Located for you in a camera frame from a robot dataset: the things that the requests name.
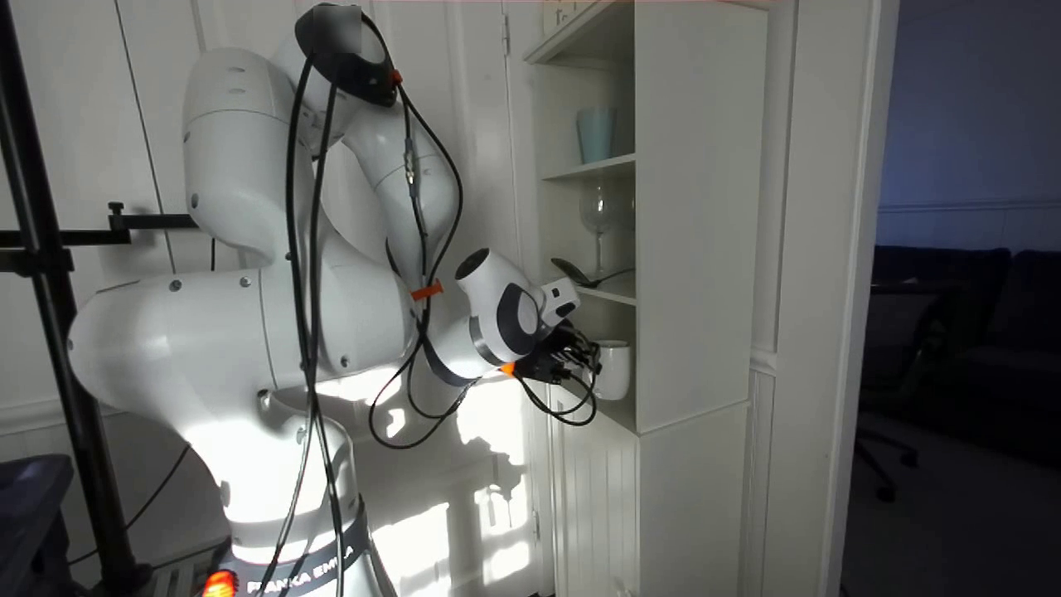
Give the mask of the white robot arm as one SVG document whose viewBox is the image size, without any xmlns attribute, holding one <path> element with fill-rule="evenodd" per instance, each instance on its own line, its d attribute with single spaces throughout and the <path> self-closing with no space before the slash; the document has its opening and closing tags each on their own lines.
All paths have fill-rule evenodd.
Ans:
<svg viewBox="0 0 1061 597">
<path fill-rule="evenodd" d="M 77 382 L 174 431 L 223 492 L 236 597 L 394 597 L 366 534 L 354 444 L 327 382 L 394 395 L 423 368 L 467 390 L 573 384 L 595 413 L 599 343 L 569 324 L 568 278 L 534 286 L 471 251 L 442 322 L 436 269 L 461 172 L 407 98 L 382 29 L 347 3 L 295 21 L 286 63 L 200 56 L 182 111 L 188 214 L 238 251 L 229 273 L 156 274 L 89 298 L 70 329 Z"/>
</svg>

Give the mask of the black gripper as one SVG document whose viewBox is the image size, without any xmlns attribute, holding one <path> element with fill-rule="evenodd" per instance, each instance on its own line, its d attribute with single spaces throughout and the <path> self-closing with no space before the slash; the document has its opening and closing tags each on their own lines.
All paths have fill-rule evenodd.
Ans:
<svg viewBox="0 0 1061 597">
<path fill-rule="evenodd" d="M 590 382 L 599 371 L 599 343 L 578 324 L 557 324 L 526 357 L 512 363 L 518 377 L 534 382 Z"/>
</svg>

